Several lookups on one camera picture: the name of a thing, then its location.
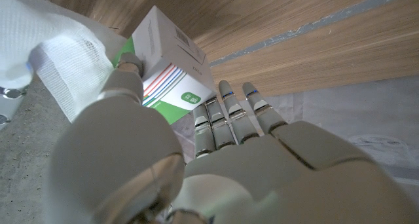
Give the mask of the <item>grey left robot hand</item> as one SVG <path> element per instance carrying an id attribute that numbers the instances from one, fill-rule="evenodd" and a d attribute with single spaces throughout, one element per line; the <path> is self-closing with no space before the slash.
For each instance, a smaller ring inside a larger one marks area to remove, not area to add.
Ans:
<path id="1" fill-rule="evenodd" d="M 417 223 L 418 207 L 365 152 L 308 122 L 286 123 L 253 85 L 244 92 L 264 135 L 234 114 L 213 147 L 202 123 L 186 162 L 166 119 L 142 106 L 139 59 L 126 52 L 99 98 L 54 147 L 47 223 Z"/>

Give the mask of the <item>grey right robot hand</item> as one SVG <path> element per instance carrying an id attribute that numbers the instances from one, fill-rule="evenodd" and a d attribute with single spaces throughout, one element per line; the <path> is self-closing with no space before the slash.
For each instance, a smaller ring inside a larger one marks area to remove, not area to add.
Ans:
<path id="1" fill-rule="evenodd" d="M 1 86 L 1 130 L 8 126 L 13 120 L 22 100 L 27 94 L 29 84 L 34 75 L 34 70 L 29 62 L 24 65 L 24 71 L 15 80 L 22 82 L 18 88 L 6 88 Z"/>

